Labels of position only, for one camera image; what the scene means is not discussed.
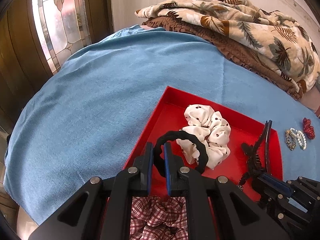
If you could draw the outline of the small black scrunchie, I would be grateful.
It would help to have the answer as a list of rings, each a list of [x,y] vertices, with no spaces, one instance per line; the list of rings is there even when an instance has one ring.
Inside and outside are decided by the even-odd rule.
[[[189,134],[186,131],[168,131],[157,139],[156,144],[153,148],[153,164],[157,168],[159,174],[164,178],[166,177],[165,160],[161,157],[161,146],[168,141],[174,141],[176,139],[189,140],[190,142],[195,144],[197,150],[200,153],[199,164],[195,168],[195,170],[200,174],[203,174],[209,160],[206,147],[202,142],[199,141],[199,139],[195,135]]]

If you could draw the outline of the red plaid scrunchie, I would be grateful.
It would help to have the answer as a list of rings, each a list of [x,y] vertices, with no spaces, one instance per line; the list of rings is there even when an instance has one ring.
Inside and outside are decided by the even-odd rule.
[[[130,239],[187,240],[185,198],[134,197],[131,207]]]

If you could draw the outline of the red polka dot scrunchie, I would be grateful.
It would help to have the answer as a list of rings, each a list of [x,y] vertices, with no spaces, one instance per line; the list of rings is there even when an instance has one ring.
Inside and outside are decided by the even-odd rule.
[[[303,132],[306,134],[306,136],[313,140],[315,139],[315,130],[314,127],[311,125],[311,120],[307,118],[303,118]]]

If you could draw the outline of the black hair claw clip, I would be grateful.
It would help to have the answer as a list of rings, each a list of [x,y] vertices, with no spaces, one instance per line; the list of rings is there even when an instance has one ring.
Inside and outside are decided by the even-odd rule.
[[[269,140],[270,140],[271,127],[272,127],[272,120],[266,121],[262,133],[259,135],[258,140],[253,145],[249,145],[245,142],[242,143],[241,148],[244,154],[248,156],[248,159],[247,159],[248,171],[242,175],[239,181],[239,185],[244,185],[249,178],[258,177],[262,173],[268,171],[268,166],[270,163],[269,162]],[[266,142],[266,145],[265,145],[266,146],[266,150],[265,150],[266,167],[263,167],[258,154],[259,147],[262,145],[263,141]]]

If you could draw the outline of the white dotted scrunchie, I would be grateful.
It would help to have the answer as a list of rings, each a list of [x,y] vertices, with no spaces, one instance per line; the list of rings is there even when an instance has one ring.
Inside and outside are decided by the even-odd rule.
[[[208,162],[206,166],[213,170],[229,155],[230,124],[219,111],[208,105],[189,105],[184,111],[188,123],[182,130],[196,136],[206,147]]]

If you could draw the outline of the blue bed sheet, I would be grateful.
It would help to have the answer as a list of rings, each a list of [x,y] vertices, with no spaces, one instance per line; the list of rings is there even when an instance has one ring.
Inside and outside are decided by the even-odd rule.
[[[37,224],[93,176],[124,166],[166,87],[264,122],[280,138],[319,118],[204,39],[125,28],[77,51],[26,104],[5,154],[4,188]]]

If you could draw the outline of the brown ruffled blanket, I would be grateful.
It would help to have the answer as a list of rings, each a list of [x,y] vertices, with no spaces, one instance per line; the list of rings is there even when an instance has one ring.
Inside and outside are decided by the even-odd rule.
[[[277,74],[271,70],[266,63],[261,62],[260,57],[258,57],[255,51],[247,48],[233,39],[225,37],[210,29],[183,22],[182,20],[178,20],[169,16],[151,18],[143,22],[142,26],[147,26],[150,28],[163,27],[167,31],[198,36],[216,46],[218,51],[221,52],[229,61],[232,61],[235,64],[254,72],[260,77],[273,83],[283,91],[287,92],[287,94],[294,99],[299,100],[303,97],[304,92],[302,89],[296,88],[286,76]]]

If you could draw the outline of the leaf patterned blanket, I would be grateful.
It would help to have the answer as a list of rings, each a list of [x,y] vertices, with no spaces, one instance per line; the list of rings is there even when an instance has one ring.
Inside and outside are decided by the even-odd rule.
[[[138,9],[135,15],[147,19],[173,16],[209,29],[256,53],[296,90],[319,87],[319,54],[310,35],[278,10],[266,12],[249,0],[167,0]]]

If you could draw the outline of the stained glass window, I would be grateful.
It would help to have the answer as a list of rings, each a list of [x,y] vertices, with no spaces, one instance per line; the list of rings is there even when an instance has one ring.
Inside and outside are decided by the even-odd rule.
[[[31,0],[37,35],[53,74],[92,43],[85,0]]]

